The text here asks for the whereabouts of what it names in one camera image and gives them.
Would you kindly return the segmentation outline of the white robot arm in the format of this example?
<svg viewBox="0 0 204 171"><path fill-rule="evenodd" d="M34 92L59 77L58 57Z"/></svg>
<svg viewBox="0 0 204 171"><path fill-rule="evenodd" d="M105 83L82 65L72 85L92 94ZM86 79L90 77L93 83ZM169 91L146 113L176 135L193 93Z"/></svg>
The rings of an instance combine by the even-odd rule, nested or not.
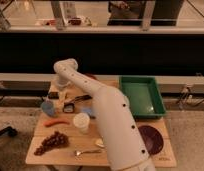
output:
<svg viewBox="0 0 204 171"><path fill-rule="evenodd" d="M72 82L92 97L97 128L112 171L156 171L124 94L77 71L75 59L54 64L57 85Z"/></svg>

